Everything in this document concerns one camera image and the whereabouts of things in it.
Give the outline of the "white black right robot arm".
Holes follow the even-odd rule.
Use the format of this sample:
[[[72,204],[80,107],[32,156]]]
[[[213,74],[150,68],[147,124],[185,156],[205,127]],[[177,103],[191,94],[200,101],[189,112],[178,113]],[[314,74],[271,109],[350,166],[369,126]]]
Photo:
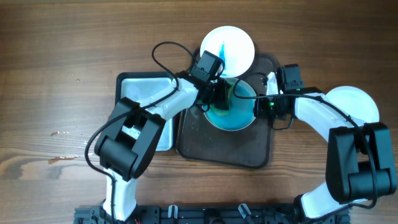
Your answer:
[[[365,117],[375,108],[373,99],[357,88],[332,100],[315,87],[256,98],[256,116],[274,120],[290,114],[328,144],[325,181],[295,198],[293,222],[321,221],[351,207],[372,209],[379,197],[396,192],[389,128],[379,118]]]

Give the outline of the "green yellow sponge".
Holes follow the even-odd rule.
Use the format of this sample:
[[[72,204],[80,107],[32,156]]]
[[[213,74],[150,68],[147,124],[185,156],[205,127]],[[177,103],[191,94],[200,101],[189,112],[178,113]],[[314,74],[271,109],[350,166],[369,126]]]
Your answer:
[[[219,102],[215,103],[213,105],[213,111],[219,115],[219,116],[228,116],[230,108],[232,107],[232,94],[233,94],[233,89],[230,88],[227,92],[226,99]]]

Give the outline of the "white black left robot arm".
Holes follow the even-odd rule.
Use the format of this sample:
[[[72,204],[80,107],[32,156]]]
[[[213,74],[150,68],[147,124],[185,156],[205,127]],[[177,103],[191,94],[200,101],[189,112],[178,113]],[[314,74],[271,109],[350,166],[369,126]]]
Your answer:
[[[231,84],[220,78],[201,80],[181,72],[162,91],[143,100],[121,98],[110,120],[94,135],[99,172],[107,176],[101,217],[109,223],[125,223],[134,213],[137,180],[149,166],[166,122],[195,105],[220,103],[229,107]]]

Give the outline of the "white plate blue smear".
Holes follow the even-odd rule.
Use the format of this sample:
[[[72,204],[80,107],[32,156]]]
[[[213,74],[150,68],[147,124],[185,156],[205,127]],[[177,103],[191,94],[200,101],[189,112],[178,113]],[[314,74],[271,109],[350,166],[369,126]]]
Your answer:
[[[237,78],[226,78],[226,81],[231,85],[237,82]],[[256,96],[256,92],[251,85],[245,81],[240,81],[235,88],[235,93],[238,96]],[[240,99],[232,94],[232,107],[230,108],[228,116],[219,116],[215,112],[207,111],[205,118],[218,129],[225,131],[237,131],[248,127],[254,120],[254,99]]]

